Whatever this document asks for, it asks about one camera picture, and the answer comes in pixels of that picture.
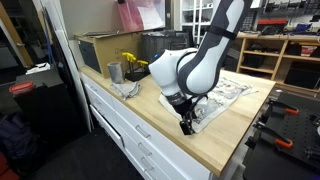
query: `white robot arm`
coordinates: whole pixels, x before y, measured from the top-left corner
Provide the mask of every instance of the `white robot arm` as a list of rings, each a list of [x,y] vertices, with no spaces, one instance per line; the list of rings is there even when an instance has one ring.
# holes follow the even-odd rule
[[[217,84],[222,63],[250,9],[252,0],[221,0],[199,49],[165,50],[150,63],[153,79],[182,117],[185,135],[194,133],[194,107]]]

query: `white cabinet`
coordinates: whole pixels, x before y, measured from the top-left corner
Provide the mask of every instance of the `white cabinet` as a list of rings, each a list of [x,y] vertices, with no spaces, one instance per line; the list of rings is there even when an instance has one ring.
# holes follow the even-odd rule
[[[194,43],[197,45],[210,25],[216,3],[219,3],[219,0],[180,0],[181,29],[192,31]]]
[[[123,147],[123,141],[121,136],[111,127],[111,125],[99,114],[99,112],[90,105],[90,109],[92,114],[96,117],[97,121],[99,122],[100,126],[105,129],[107,134],[114,140],[114,142],[120,147]]]
[[[207,168],[86,75],[82,77],[92,114],[145,179],[209,179]]]

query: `gray floor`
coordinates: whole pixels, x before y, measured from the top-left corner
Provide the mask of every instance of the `gray floor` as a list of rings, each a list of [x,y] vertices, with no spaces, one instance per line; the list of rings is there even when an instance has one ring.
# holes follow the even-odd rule
[[[142,180],[102,128],[52,154],[29,180]]]

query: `door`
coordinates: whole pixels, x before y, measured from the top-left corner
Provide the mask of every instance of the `door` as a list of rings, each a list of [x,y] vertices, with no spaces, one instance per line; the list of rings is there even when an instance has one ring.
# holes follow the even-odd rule
[[[23,8],[20,5],[18,0],[10,0],[0,2],[0,25],[2,30],[7,35],[7,39],[12,40],[12,48],[19,57],[19,60],[23,66],[31,66],[34,64],[32,54],[35,54],[35,51],[30,51],[30,48],[26,48],[26,42],[28,39],[37,40],[37,32],[33,31],[30,27],[30,23],[25,20],[26,16],[24,15]]]

